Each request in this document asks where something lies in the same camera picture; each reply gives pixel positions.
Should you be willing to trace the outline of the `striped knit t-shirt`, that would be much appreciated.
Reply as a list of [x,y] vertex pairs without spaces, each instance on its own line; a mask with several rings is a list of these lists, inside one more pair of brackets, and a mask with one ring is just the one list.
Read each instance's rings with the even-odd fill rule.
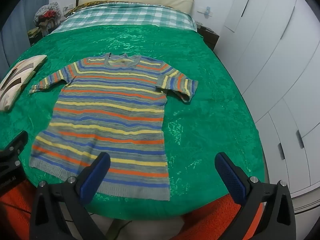
[[59,82],[65,86],[48,127],[34,140],[29,165],[65,180],[106,152],[111,165],[101,193],[168,201],[162,130],[167,92],[189,102],[198,82],[157,59],[104,54],[61,68],[30,92]]

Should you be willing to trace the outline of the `pile of clothes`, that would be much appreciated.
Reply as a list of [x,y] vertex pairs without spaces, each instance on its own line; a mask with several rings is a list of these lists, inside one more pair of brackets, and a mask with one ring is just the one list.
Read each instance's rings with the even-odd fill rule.
[[39,33],[43,37],[47,36],[61,24],[62,20],[63,15],[58,2],[43,5],[35,13],[33,22],[36,27],[27,32],[28,38],[34,38]]

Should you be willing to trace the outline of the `patterned cream pillow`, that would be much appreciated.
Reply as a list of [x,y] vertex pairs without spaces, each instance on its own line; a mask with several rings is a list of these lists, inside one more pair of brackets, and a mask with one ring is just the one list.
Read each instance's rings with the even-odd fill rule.
[[36,55],[19,61],[1,81],[1,112],[11,109],[16,98],[44,64],[47,55]]

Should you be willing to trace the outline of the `green floral bedspread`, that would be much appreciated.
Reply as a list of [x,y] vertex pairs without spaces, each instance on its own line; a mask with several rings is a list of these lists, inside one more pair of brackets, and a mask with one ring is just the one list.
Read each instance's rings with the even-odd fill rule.
[[61,68],[104,54],[141,55],[163,61],[198,82],[191,101],[167,92],[162,130],[168,163],[170,199],[118,197],[101,193],[89,211],[119,219],[165,219],[202,207],[227,193],[214,167],[225,152],[248,175],[264,178],[263,150],[258,131],[235,83],[215,54],[194,31],[154,25],[81,28],[50,34],[26,50],[22,59],[47,55],[12,109],[1,113],[1,146],[18,133],[29,135],[20,154],[27,178],[57,183],[62,179],[29,165],[36,136],[45,130],[64,82],[42,92],[33,85]]

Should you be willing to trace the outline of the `blue grey curtain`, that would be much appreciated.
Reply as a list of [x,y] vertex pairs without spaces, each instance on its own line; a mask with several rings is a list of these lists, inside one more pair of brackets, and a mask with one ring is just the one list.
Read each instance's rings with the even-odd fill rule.
[[15,60],[30,47],[27,31],[35,28],[37,10],[49,0],[20,0],[1,29],[1,77]]

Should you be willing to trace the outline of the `yellow patterned cloth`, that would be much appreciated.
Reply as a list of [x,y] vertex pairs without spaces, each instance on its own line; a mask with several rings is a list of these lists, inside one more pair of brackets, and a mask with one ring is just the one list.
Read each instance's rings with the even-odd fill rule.
[[94,1],[94,2],[87,2],[81,5],[76,6],[75,8],[73,8],[72,10],[70,10],[69,12],[67,12],[66,14],[64,14],[65,18],[71,16],[72,14],[78,12],[81,9],[84,8],[88,8],[88,7],[92,7],[95,5],[100,5],[100,4],[104,4],[104,3],[109,3],[110,1]]

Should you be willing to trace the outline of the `white wardrobe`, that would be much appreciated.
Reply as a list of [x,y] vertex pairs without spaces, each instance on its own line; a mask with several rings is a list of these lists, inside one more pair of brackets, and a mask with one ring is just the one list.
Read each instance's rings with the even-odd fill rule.
[[215,53],[242,95],[268,179],[319,207],[319,0],[233,0]]

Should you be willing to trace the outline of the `green white checkered sheet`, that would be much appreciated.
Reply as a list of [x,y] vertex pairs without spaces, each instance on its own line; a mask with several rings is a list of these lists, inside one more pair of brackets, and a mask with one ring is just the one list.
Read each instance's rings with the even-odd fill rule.
[[197,31],[193,18],[177,9],[144,3],[108,2],[72,12],[54,33],[99,25],[154,25]]

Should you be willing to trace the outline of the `dark bedside table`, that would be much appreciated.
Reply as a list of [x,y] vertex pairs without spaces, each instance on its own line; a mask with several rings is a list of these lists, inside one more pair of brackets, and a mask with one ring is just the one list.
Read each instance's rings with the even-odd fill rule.
[[197,32],[203,37],[204,43],[213,51],[219,40],[219,35],[199,22],[196,22],[196,25]]

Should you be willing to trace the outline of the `wall socket with plug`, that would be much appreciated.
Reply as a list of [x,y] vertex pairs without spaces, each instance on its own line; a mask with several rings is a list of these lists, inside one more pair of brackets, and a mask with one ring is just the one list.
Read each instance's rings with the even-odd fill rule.
[[212,17],[211,7],[198,7],[197,12],[203,14],[205,17]]

